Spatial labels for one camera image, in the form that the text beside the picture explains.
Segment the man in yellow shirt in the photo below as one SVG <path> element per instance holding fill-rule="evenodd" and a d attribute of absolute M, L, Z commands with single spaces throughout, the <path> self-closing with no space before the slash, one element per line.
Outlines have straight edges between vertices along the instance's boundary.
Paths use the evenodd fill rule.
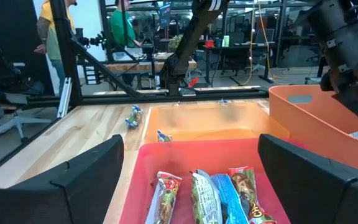
<path fill-rule="evenodd" d="M 67 18 L 70 20 L 71 29 L 74 30 L 74 22 L 68 8 L 76 5 L 76 0 L 65 0 L 67 8 Z M 45 0 L 42 4 L 41 14 L 37 22 L 38 35 L 41 38 L 40 44 L 34 52 L 38 54 L 48 53 L 49 60 L 52 66 L 56 69 L 59 77 L 59 96 L 62 95 L 63 85 L 65 81 L 65 71 L 63 68 L 62 57 L 60 56 L 59 43 L 57 40 L 55 23 L 53 21 L 52 10 L 50 8 L 49 0 Z"/>

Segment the red object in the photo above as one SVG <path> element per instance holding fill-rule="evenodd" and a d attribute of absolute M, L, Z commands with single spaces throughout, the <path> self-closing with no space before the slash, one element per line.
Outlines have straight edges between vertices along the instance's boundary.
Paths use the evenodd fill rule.
<path fill-rule="evenodd" d="M 206 47 L 214 47 L 214 41 L 213 40 L 206 40 L 205 41 Z"/>
<path fill-rule="evenodd" d="M 193 85 L 195 85 L 198 82 L 199 78 L 195 78 L 193 79 L 190 83 L 189 83 L 189 87 L 193 87 Z"/>
<path fill-rule="evenodd" d="M 258 139 L 156 142 L 143 145 L 139 149 L 120 223 L 145 222 L 158 171 L 183 178 L 170 223 L 193 224 L 190 171 L 203 169 L 209 175 L 214 175 L 225 174 L 228 168 L 252 166 L 260 206 L 271 214 L 277 223 L 289 224 L 290 221 L 259 159 L 257 146 Z"/>

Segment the blue wrapper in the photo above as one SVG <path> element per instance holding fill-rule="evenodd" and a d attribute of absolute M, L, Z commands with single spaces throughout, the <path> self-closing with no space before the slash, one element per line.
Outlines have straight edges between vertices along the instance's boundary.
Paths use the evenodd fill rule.
<path fill-rule="evenodd" d="M 218 101 L 221 106 L 229 106 L 230 102 L 224 99 Z"/>
<path fill-rule="evenodd" d="M 163 134 L 160 130 L 157 130 L 157 137 L 159 142 L 171 142 L 172 136 Z"/>
<path fill-rule="evenodd" d="M 211 180 L 219 190 L 222 208 L 227 209 L 225 224 L 248 224 L 248 218 L 241 207 L 240 197 L 230 177 L 226 174 L 216 174 L 211 177 Z"/>
<path fill-rule="evenodd" d="M 128 127 L 136 128 L 142 119 L 142 115 L 143 110 L 141 110 L 141 108 L 139 108 L 137 105 L 132 106 L 131 115 L 127 119 L 125 119 L 125 122 L 127 123 Z"/>

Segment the wooden table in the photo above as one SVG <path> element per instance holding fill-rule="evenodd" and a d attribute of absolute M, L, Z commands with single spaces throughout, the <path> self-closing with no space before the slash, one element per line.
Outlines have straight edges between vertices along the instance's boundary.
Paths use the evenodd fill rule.
<path fill-rule="evenodd" d="M 155 59 L 166 60 L 169 56 L 171 56 L 171 54 L 172 53 L 156 54 Z M 106 66 L 112 72 L 124 72 L 124 71 L 130 69 L 134 65 L 135 65 L 135 63 L 115 63 L 115 64 L 109 64 Z M 163 65 L 164 65 L 164 62 L 155 62 L 155 71 L 156 72 L 161 71 Z M 197 67 L 197 63 L 193 59 L 191 59 L 191 61 L 189 61 L 188 68 L 195 69 L 196 67 Z M 136 65 L 135 67 L 133 67 L 132 69 L 130 69 L 129 71 L 131 73 L 134 73 L 134 72 L 142 73 L 142 72 L 151 72 L 151 70 L 152 70 L 151 63 L 140 63 L 140 64 Z"/>
<path fill-rule="evenodd" d="M 269 102 L 266 98 L 234 100 L 234 102 L 243 101 L 254 102 L 266 113 L 269 113 Z M 183 102 L 182 104 L 203 103 L 216 103 L 216 101 Z M 120 134 L 125 144 L 124 164 L 122 166 L 121 177 L 104 220 L 106 224 L 119 223 L 138 150 L 143 145 L 150 110 L 155 106 L 162 105 L 172 105 L 172 103 L 140 104 L 139 106 L 144 111 L 144 122 L 141 122 L 140 126 L 133 130 L 128 130 L 124 122 L 125 118 L 131 113 L 132 105 L 76 107 L 67 116 L 54 124 L 0 167 L 0 188 L 7 188 L 31 178 L 91 149 L 109 139 L 113 134 Z"/>

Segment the snack bar wrapper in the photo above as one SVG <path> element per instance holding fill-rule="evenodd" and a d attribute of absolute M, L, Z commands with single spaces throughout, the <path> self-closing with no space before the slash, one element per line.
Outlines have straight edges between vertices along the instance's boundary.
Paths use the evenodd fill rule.
<path fill-rule="evenodd" d="M 145 224 L 169 224 L 177 199 L 181 178 L 161 171 L 157 177 L 158 183 Z"/>
<path fill-rule="evenodd" d="M 193 173 L 191 199 L 196 224 L 223 224 L 219 192 L 202 170 Z"/>
<path fill-rule="evenodd" d="M 171 142 L 172 136 L 163 134 L 160 130 L 157 130 L 157 138 L 159 142 Z"/>
<path fill-rule="evenodd" d="M 132 113 L 131 115 L 125 119 L 128 127 L 136 128 L 140 121 L 142 120 L 143 110 L 139 108 L 137 105 L 132 106 Z"/>
<path fill-rule="evenodd" d="M 212 182 L 219 190 L 221 203 L 226 208 L 225 224 L 248 224 L 247 215 L 241 207 L 240 198 L 227 174 L 216 174 L 211 177 Z"/>
<path fill-rule="evenodd" d="M 230 105 L 230 102 L 227 101 L 227 100 L 224 100 L 224 99 L 219 100 L 218 103 L 219 103 L 221 106 L 229 106 L 229 105 Z"/>
<path fill-rule="evenodd" d="M 249 211 L 244 210 L 248 214 L 248 222 L 251 224 L 276 224 L 273 217 L 265 212 L 259 205 L 255 174 L 253 167 L 240 167 L 229 169 L 231 180 L 242 200 L 248 200 Z"/>

